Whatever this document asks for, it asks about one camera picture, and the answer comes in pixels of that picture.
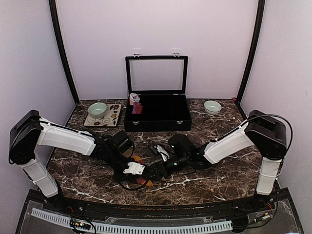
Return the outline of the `magenta striped sock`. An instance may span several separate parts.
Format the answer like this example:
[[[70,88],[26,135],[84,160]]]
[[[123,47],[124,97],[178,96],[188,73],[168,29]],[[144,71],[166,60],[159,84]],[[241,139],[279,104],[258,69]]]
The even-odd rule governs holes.
[[[148,170],[147,170],[147,165],[145,165],[144,160],[137,155],[131,156],[131,159],[133,159],[136,163],[141,164],[141,166],[138,169],[136,169],[137,184],[145,185],[147,187],[152,187],[153,186],[152,181],[150,179],[147,180]]]

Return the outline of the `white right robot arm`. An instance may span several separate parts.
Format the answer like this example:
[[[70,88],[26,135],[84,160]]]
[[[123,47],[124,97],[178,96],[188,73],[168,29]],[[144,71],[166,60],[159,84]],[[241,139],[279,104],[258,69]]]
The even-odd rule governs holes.
[[[253,110],[239,126],[201,147],[196,147],[186,135],[176,134],[168,140],[174,156],[152,164],[149,167],[150,180],[166,178],[185,167],[207,169],[238,151],[255,146],[262,156],[262,162],[256,195],[249,200],[249,208],[258,212],[267,205],[267,196],[273,190],[275,179],[291,146],[293,138],[287,137],[287,129],[291,127],[281,116]]]

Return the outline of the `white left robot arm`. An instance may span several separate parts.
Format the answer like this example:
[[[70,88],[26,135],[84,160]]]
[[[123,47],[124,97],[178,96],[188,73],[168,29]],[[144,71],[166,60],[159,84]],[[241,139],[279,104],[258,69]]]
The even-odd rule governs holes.
[[[59,213],[69,208],[69,202],[60,195],[57,182],[38,160],[37,146],[60,148],[102,160],[113,169],[119,181],[143,179],[147,183],[149,180],[149,170],[144,164],[123,155],[134,148],[124,131],[114,136],[79,131],[50,122],[37,110],[31,110],[10,131],[8,161],[24,170]]]

